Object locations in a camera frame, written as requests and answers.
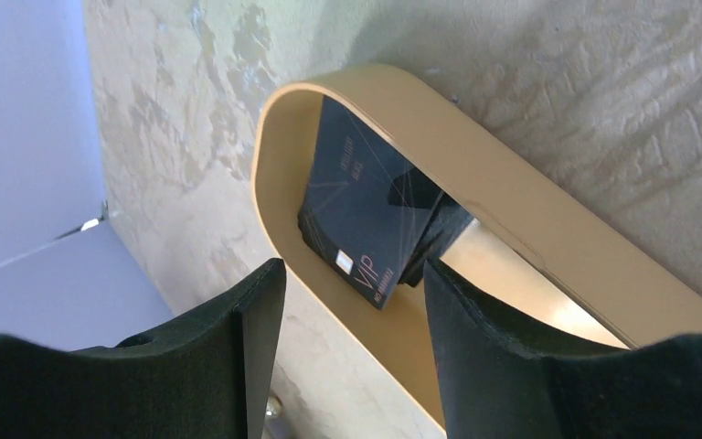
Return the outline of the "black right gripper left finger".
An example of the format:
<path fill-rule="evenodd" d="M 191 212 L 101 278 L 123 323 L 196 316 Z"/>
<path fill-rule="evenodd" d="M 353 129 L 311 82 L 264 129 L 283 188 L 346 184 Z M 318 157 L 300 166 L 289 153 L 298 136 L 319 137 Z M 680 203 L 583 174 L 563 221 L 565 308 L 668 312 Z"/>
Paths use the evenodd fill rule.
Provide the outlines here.
<path fill-rule="evenodd" d="M 0 334 L 0 438 L 258 438 L 286 268 L 118 345 L 61 351 Z"/>

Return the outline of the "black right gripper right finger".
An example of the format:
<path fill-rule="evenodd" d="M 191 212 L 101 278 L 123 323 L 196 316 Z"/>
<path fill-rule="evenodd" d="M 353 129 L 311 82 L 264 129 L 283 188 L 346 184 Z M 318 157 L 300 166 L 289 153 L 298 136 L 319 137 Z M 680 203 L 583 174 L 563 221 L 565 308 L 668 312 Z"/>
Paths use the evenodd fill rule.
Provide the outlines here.
<path fill-rule="evenodd" d="M 702 438 L 702 334 L 621 349 L 547 325 L 444 262 L 424 292 L 451 438 Z"/>

